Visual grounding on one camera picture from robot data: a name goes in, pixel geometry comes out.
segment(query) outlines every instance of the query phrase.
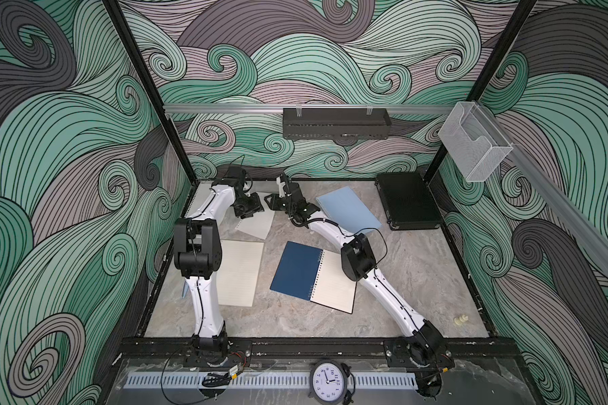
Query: blue notebook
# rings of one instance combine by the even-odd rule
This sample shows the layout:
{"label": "blue notebook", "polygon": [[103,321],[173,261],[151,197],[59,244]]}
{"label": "blue notebook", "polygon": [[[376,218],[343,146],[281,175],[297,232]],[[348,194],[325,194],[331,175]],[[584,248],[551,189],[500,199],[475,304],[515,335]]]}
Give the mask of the blue notebook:
{"label": "blue notebook", "polygon": [[316,198],[320,208],[333,221],[344,229],[356,233],[364,228],[380,228],[381,222],[376,219],[369,208],[348,188],[328,192]]}
{"label": "blue notebook", "polygon": [[342,271],[338,253],[288,241],[270,289],[350,314],[356,282]]}

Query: clock face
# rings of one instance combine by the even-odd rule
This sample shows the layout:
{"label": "clock face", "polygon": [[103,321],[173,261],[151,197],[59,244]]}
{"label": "clock face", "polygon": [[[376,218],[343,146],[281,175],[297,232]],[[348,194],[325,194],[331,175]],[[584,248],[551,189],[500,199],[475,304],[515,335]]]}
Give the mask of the clock face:
{"label": "clock face", "polygon": [[319,363],[311,375],[313,393],[324,402],[335,402],[344,396],[345,377],[333,363]]}

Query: light blue notebook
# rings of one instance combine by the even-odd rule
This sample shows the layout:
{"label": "light blue notebook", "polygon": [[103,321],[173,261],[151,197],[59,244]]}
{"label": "light blue notebook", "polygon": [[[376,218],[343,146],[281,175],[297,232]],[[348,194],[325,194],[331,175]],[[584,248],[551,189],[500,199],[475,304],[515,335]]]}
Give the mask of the light blue notebook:
{"label": "light blue notebook", "polygon": [[317,197],[316,200],[330,219],[351,233],[356,233],[364,228],[382,226],[370,209],[348,187],[326,193]]}

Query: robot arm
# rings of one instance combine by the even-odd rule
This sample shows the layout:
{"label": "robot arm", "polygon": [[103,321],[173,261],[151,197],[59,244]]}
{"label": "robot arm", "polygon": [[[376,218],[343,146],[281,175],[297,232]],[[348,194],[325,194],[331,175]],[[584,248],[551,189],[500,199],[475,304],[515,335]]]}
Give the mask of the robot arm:
{"label": "robot arm", "polygon": [[196,343],[213,354],[227,350],[217,294],[217,271],[222,261],[218,222],[230,206],[241,218],[263,211],[259,195],[245,193],[245,170],[230,166],[228,172],[229,177],[212,184],[211,195],[200,208],[174,225],[174,263],[191,292]]}
{"label": "robot arm", "polygon": [[307,203],[299,185],[291,183],[285,175],[277,178],[277,184],[280,187],[279,197],[276,194],[268,196],[269,207],[286,211],[295,219],[296,225],[304,224],[330,241],[340,251],[345,275],[367,288],[401,328],[409,343],[411,357],[421,366],[435,361],[434,355],[444,344],[444,337],[385,279],[367,237],[362,233],[352,235],[330,220],[317,206]]}

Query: metal frame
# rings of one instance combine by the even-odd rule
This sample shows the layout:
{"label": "metal frame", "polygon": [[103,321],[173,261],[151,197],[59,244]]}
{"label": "metal frame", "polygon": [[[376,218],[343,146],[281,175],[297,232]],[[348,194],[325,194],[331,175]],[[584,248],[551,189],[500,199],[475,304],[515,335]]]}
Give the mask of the metal frame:
{"label": "metal frame", "polygon": [[[191,196],[195,193],[196,187],[198,186],[198,179],[195,175],[194,170],[189,163],[189,160],[186,156],[186,152],[182,147],[181,140],[176,131],[175,126],[173,125],[170,118],[167,114],[177,114],[177,113],[187,113],[187,114],[199,114],[199,113],[268,113],[268,114],[280,114],[283,113],[284,108],[364,108],[368,111],[375,106],[368,104],[240,104],[240,103],[210,103],[210,104],[164,104],[162,102],[161,96],[155,87],[153,80],[150,76],[150,72],[146,67],[146,64],[143,60],[141,52],[137,47],[135,39],[131,33],[131,30],[128,26],[126,18],[121,10],[121,7],[117,0],[102,0],[106,11],[110,15],[110,18],[115,26],[115,29],[118,32],[118,35],[121,38],[122,44],[130,57],[130,60],[133,64],[133,67],[138,74],[140,81],[146,91],[146,94],[151,101],[151,104],[160,119],[160,123],[171,142],[178,159],[180,160],[183,169],[186,172],[187,178],[192,185],[192,189],[190,191],[190,198],[187,200],[189,202],[191,200]],[[501,33],[498,43],[495,46],[495,49],[488,61],[486,62],[484,69],[480,73],[477,78],[471,92],[466,98],[467,101],[476,101],[479,99],[486,86],[489,84],[489,81],[493,78],[493,75],[496,73],[498,67],[503,62],[507,53],[511,49],[513,42],[515,41],[518,32],[523,26],[525,20],[527,19],[530,11],[532,10],[536,0],[520,0],[516,10],[514,11],[509,24]],[[387,108],[390,114],[419,114],[419,115],[447,115],[453,109],[453,106],[446,105],[402,105],[402,104],[388,104],[388,105],[378,105],[380,108]],[[438,171],[441,162],[445,158],[447,154],[446,149],[442,146],[439,151],[435,155],[432,163],[428,167],[426,174],[424,176],[424,180],[429,183],[434,174]],[[519,168],[527,174],[527,178],[531,181],[532,185],[535,186],[537,191],[543,196],[543,198],[548,201],[551,205],[557,206],[570,206],[570,215],[563,215],[563,213],[558,212],[559,217],[571,227],[571,231],[573,234],[579,238],[579,242],[583,242],[582,244],[586,246],[597,246],[601,249],[602,253],[601,257],[596,257],[594,254],[597,250],[593,247],[588,247],[587,252],[591,257],[598,261],[598,263],[604,263],[606,268],[608,269],[608,244],[605,243],[605,240],[601,240],[601,236],[599,234],[588,235],[586,236],[586,232],[590,232],[592,230],[592,226],[587,222],[586,219],[576,210],[575,207],[572,206],[571,202],[567,199],[566,196],[562,195],[559,190],[554,193],[554,186],[549,188],[549,183],[544,184],[541,181],[545,181],[546,178],[541,172],[538,172],[533,165],[529,164],[530,161],[524,155],[524,152],[521,148],[515,148],[514,152],[512,152]],[[334,180],[337,181],[339,179],[298,179],[298,181],[305,180]],[[364,179],[343,179],[343,180],[364,180]],[[188,204],[185,204],[183,209],[183,215],[186,212],[186,208]],[[447,231],[445,225],[442,226],[442,231],[446,235],[446,239],[448,240],[449,246],[451,247],[451,252],[455,256],[455,259],[460,267],[460,271],[464,275],[464,279],[467,282],[467,286],[469,287],[471,294],[474,297],[474,300],[478,304],[482,304],[479,295],[477,295],[477,289],[474,288],[472,282],[468,279],[468,271],[466,267],[463,265],[463,261],[459,252],[454,245],[454,241],[452,237]],[[167,253],[164,256],[164,261],[159,272],[159,275],[156,279],[153,291],[151,296],[147,302],[145,312],[142,320],[140,320],[138,329],[137,329],[137,337],[125,338],[122,340],[121,344],[121,356],[113,363],[113,367],[109,372],[109,380],[110,385],[114,381],[117,372],[119,371],[119,366],[121,364],[121,360],[123,358],[135,358],[135,357],[167,357],[171,353],[173,353],[176,349],[180,347],[184,347],[187,350],[188,345],[191,344],[190,338],[145,338],[139,337],[144,335],[146,331],[146,327],[148,325],[148,321],[150,320],[150,316],[154,310],[155,302],[157,301],[157,297],[159,296],[159,292],[162,288],[162,284],[164,278],[167,274],[167,270],[169,268],[169,260],[172,256],[172,245],[170,244]],[[491,323],[488,315],[486,313],[486,309],[482,307],[480,311],[480,315],[484,321],[485,326],[487,327],[490,333],[495,333],[493,328],[493,324]],[[316,339],[307,339],[307,338],[251,338],[251,339],[243,339],[243,338],[230,338],[231,341],[239,341],[239,344],[246,344],[248,340],[251,341],[253,347],[257,347],[257,352],[260,352],[262,355],[255,355],[255,358],[261,358],[262,361],[275,361],[283,358],[296,358],[297,356],[313,356],[316,358],[322,356],[332,356],[336,358],[356,358],[356,359],[379,359],[383,361],[391,362],[391,355],[388,356],[388,349],[390,347],[388,345],[396,344],[391,338],[316,338]],[[526,383],[534,396],[535,401],[538,404],[543,404],[543,398],[540,395],[538,389],[535,386],[535,383],[532,377],[529,374],[529,370],[527,369],[523,358],[518,351],[518,348],[515,346],[515,343],[511,339],[507,338],[487,338],[487,339],[478,339],[478,338],[467,338],[467,339],[446,339],[446,342],[449,345],[449,351],[452,352],[453,358],[482,358],[487,356],[505,356],[505,357],[513,357],[518,362],[519,366],[522,366],[521,371],[523,372],[523,377],[525,377]],[[98,403],[105,403],[105,400],[110,392],[111,386],[104,387],[102,394],[98,400]]]}
{"label": "metal frame", "polygon": [[[364,108],[369,114],[374,105],[369,104],[244,104],[202,103],[202,104],[165,104],[167,114],[282,114],[285,108]],[[376,107],[387,109],[389,114],[448,115],[452,105],[443,104],[378,104]]]}
{"label": "metal frame", "polygon": [[480,296],[480,293],[478,292],[477,287],[473,282],[473,279],[471,279],[471,274],[468,271],[468,268],[466,267],[466,263],[464,263],[464,260],[462,259],[462,255],[460,255],[460,251],[457,248],[457,244],[455,244],[453,236],[448,230],[446,223],[443,221],[441,222],[441,231],[444,233],[446,242],[448,242],[448,247],[450,248],[451,253],[453,254],[453,258],[457,263],[457,267],[460,269],[462,278],[464,279],[464,283],[466,284],[469,293],[471,293],[471,298],[473,298],[473,303],[475,303],[475,306],[477,307],[477,312],[478,314],[480,314],[480,318],[482,319],[482,323],[484,324],[486,331],[489,333],[489,336],[498,336],[498,332],[497,330],[495,330],[495,325],[493,324],[493,321],[489,316],[489,312],[486,310],[486,307],[484,305],[484,300]]}
{"label": "metal frame", "polygon": [[511,160],[525,175],[532,187],[545,200],[548,206],[558,215],[576,243],[585,250],[590,259],[608,277],[608,239],[584,217],[574,203],[550,180],[544,172],[536,167],[534,160],[524,151],[522,145],[514,145],[509,153]]}
{"label": "metal frame", "polygon": [[[244,348],[250,351],[249,363],[254,370],[267,370],[278,361],[282,360],[311,360],[317,361],[321,358],[331,358],[337,361],[347,360],[371,360],[382,361],[391,368],[402,368],[409,373],[426,375],[428,368],[408,367],[397,363],[396,353],[389,349],[396,339],[391,337],[230,337],[232,347]],[[466,337],[446,339],[447,352],[438,355],[440,367],[451,366],[454,360],[466,360],[477,363],[478,360],[491,358],[510,358],[518,365],[536,404],[544,405],[544,399],[535,384],[530,370],[527,367],[522,353],[519,351],[515,341],[511,338],[493,337]],[[117,377],[122,361],[124,359],[168,359],[176,360],[182,358],[188,363],[189,354],[193,349],[192,339],[189,337],[129,337],[124,338],[120,345],[120,357],[115,361],[108,373],[108,383],[103,387],[97,404],[105,404],[112,390],[112,385]],[[203,371],[221,371],[218,368],[200,368]]]}
{"label": "metal frame", "polygon": [[146,92],[146,96],[148,97],[149,101],[151,101],[151,105],[160,119],[160,125],[162,125],[164,133],[169,138],[169,142],[171,142],[171,145],[178,156],[178,160],[180,160],[180,164],[182,165],[189,182],[192,185],[198,185],[198,177],[196,177],[196,173],[194,172],[191,163],[189,163],[189,158],[187,158],[185,149],[182,146],[176,126],[164,114],[164,103],[162,102],[160,92],[157,90],[157,87],[153,82],[153,78],[146,67],[146,63],[144,63],[142,53],[137,47],[137,42],[135,42],[135,38],[133,37],[133,33],[128,26],[126,18],[124,17],[124,12],[122,12],[119,2],[117,0],[102,0],[102,2],[106,11],[108,12],[108,15],[110,16],[110,20],[113,23],[117,34],[119,35],[119,39],[121,40],[122,45],[124,46],[126,53],[133,64],[133,68],[135,69],[140,83]]}

